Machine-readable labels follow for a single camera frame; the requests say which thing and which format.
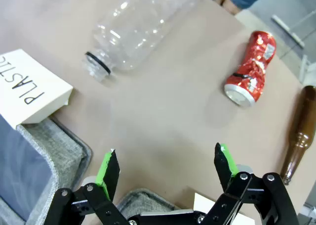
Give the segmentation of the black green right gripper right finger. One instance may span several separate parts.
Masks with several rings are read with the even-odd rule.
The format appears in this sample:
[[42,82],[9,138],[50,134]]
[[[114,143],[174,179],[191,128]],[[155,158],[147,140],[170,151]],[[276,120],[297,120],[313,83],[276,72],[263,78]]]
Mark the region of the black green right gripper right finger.
[[238,169],[228,148],[216,143],[214,165],[223,194],[199,225],[231,225],[244,204],[252,204],[263,225],[297,225],[298,218],[290,196],[277,173],[261,178]]

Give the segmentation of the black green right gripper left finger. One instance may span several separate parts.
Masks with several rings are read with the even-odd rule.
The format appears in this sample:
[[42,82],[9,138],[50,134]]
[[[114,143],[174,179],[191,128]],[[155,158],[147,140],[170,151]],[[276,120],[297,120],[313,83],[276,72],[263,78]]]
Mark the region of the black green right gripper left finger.
[[85,216],[95,214],[103,225],[127,225],[129,222],[114,205],[120,167],[116,152],[105,154],[94,182],[72,191],[56,190],[45,225],[80,225]]

